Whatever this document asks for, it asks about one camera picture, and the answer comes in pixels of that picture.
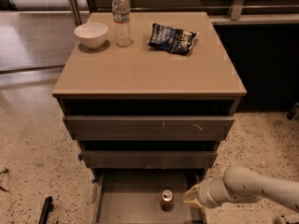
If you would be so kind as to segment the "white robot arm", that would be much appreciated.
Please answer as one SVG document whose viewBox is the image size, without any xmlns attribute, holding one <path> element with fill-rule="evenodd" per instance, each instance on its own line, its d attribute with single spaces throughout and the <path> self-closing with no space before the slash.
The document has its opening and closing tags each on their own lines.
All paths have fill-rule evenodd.
<svg viewBox="0 0 299 224">
<path fill-rule="evenodd" d="M 231 165 L 222 176 L 192 186 L 183 202 L 194 208 L 216 208 L 223 203 L 257 203 L 261 198 L 299 212 L 299 182 L 268 177 Z"/>
</svg>

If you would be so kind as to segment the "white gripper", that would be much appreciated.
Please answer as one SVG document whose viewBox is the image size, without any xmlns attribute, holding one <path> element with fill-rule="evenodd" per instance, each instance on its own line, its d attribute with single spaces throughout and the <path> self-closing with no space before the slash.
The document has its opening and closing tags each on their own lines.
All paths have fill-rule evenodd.
<svg viewBox="0 0 299 224">
<path fill-rule="evenodd" d="M 220 178 L 203 180 L 199 185 L 193 185 L 183 195 L 183 202 L 190 207 L 199 208 L 200 204 L 207 208 L 215 208 L 220 204 L 212 196 L 211 187 L 217 187 L 221 183 Z"/>
</svg>

